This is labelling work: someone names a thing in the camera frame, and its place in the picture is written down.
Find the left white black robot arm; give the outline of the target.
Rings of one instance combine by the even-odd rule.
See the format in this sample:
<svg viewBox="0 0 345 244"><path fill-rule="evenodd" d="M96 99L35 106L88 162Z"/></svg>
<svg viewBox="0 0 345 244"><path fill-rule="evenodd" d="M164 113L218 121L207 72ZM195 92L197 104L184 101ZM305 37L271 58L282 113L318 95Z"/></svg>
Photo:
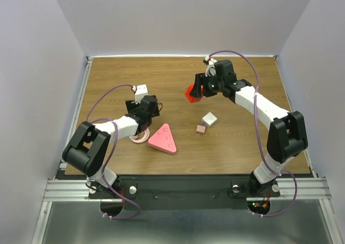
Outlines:
<svg viewBox="0 0 345 244"><path fill-rule="evenodd" d="M155 95L144 96L140 102L126 101L128 113L119 119L99 118L82 122L67 143L62 159L89 181L87 188L92 193L100 189L109 198L119 194L118 175L107 167L117 143L122 138L138 139L148 136L148 127L153 118L160 115L162 103Z"/></svg>

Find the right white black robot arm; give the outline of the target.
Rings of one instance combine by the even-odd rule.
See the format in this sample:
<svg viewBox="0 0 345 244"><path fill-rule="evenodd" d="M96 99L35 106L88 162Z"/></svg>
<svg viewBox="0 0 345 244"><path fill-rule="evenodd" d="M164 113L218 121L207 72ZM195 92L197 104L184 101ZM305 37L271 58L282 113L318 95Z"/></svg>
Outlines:
<svg viewBox="0 0 345 244"><path fill-rule="evenodd" d="M248 189L253 195L264 193L281 175L284 167L308 147L305 120L299 111L290 112L262 96L247 80L238 79L230 60L204 59L207 69L195 75L185 95L190 102L222 94L254 115L268 129L267 154L250 174Z"/></svg>

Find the pink triangular power strip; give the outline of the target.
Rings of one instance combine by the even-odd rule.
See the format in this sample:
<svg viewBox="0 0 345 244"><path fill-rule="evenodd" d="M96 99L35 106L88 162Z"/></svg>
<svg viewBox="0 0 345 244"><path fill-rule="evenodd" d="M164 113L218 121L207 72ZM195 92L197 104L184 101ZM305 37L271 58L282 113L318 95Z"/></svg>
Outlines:
<svg viewBox="0 0 345 244"><path fill-rule="evenodd" d="M162 151L167 154L174 155L177 153L177 147L174 141L170 126L163 124L149 139L148 146Z"/></svg>

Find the white cube charger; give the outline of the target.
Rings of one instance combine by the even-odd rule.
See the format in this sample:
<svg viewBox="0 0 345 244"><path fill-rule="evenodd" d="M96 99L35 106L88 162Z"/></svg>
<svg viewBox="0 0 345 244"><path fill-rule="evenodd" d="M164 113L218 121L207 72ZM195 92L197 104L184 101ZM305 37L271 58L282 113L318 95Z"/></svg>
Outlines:
<svg viewBox="0 0 345 244"><path fill-rule="evenodd" d="M207 113L201 120L202 124L206 127L211 127L218 118L211 112Z"/></svg>

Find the small pink square adapter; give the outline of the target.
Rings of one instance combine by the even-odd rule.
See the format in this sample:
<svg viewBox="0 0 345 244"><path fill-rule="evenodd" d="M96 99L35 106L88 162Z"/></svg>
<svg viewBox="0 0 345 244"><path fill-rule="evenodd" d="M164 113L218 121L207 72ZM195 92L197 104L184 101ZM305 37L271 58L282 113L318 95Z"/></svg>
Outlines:
<svg viewBox="0 0 345 244"><path fill-rule="evenodd" d="M197 133L204 134L205 131L206 131L206 126L205 125L202 125L202 124L197 125L197 127L196 127L196 132Z"/></svg>

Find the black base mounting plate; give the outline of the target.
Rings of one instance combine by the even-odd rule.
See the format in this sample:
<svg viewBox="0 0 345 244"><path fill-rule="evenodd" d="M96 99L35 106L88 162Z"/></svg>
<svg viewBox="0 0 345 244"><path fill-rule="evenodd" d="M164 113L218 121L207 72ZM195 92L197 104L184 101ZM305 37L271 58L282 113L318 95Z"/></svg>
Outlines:
<svg viewBox="0 0 345 244"><path fill-rule="evenodd" d="M249 190L248 174L196 174L196 175L129 175L119 176L122 196L129 202L116 205L117 196L100 187L90 190L90 199L99 199L101 208L128 210L187 210L187 209L247 209L250 199L261 201L269 196L279 197L272 185L263 192Z"/></svg>

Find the aluminium left side rail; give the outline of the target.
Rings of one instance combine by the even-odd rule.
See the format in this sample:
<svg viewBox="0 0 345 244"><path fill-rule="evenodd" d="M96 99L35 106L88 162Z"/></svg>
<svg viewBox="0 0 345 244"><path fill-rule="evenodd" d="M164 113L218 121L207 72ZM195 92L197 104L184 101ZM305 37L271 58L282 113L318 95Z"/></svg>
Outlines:
<svg viewBox="0 0 345 244"><path fill-rule="evenodd" d="M85 94L85 90L86 90L86 86L87 86L87 82L88 82L88 78L89 78L89 74L91 71L91 67L92 67L92 63L93 63L93 59L94 57L92 56L87 56L86 57L86 66L85 66L85 70L83 72L83 76L82 76L82 81L81 81L81 85L80 85L80 89L79 89L79 93L78 93L78 97L77 97L77 102L76 102L76 106L73 112L73 116L72 116L72 121L70 124L70 128L68 131L68 135L67 135L67 139L66 139L66 145L68 144L70 138L72 137L75 128L77 126L77 122L78 122L78 118L79 118L79 114L80 114L80 110L81 110L81 106L82 106L82 100L84 98L84 94Z"/></svg>

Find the aluminium rail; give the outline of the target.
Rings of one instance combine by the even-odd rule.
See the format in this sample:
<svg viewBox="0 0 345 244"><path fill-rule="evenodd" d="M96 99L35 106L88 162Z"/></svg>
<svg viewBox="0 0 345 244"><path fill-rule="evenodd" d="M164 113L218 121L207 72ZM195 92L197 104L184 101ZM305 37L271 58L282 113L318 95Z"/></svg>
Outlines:
<svg viewBox="0 0 345 244"><path fill-rule="evenodd" d="M219 199L220 197L261 200L282 198L291 200L331 199L328 182L324 178L279 178L262 193L250 191L242 177L221 176L129 176L122 177L119 192L128 199L139 201L172 198L180 200ZM118 196L110 189L86 180L50 180L44 193L44 201L115 201Z"/></svg>
<svg viewBox="0 0 345 244"><path fill-rule="evenodd" d="M68 135L67 135L67 139L66 139L66 145L68 144L70 138L72 137L75 128L77 126L77 122L78 122L78 118L79 118L79 114L80 114L80 110L81 110L81 106L82 106L82 100L84 98L84 94L85 94L85 90L86 90L86 86L87 86L87 82L88 82L88 78L89 78L89 74L91 71L91 67L92 67L92 63L93 63L93 59L94 57L92 56L87 56L86 57L86 66L85 66L85 70L83 72L83 76L82 76L82 81L81 81L81 85L80 85L80 89L79 89L79 93L78 93L78 97L77 97L77 102L76 102L76 106L73 112L73 116L72 116L72 121L70 124L70 128L68 131Z"/></svg>

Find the aluminium front rail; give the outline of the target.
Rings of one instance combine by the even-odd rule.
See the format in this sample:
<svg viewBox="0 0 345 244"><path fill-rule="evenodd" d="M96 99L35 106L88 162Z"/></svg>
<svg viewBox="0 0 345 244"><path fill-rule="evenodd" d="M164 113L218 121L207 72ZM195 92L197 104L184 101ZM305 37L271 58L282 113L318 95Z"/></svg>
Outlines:
<svg viewBox="0 0 345 244"><path fill-rule="evenodd" d="M128 199L139 201L172 198L180 200L219 199L220 197L261 200L282 198L291 200L331 199L328 182L324 178L279 178L262 193L250 191L242 177L221 176L129 176L122 177L119 192ZM110 189L86 180L50 180L44 193L44 201L115 201L118 196Z"/></svg>

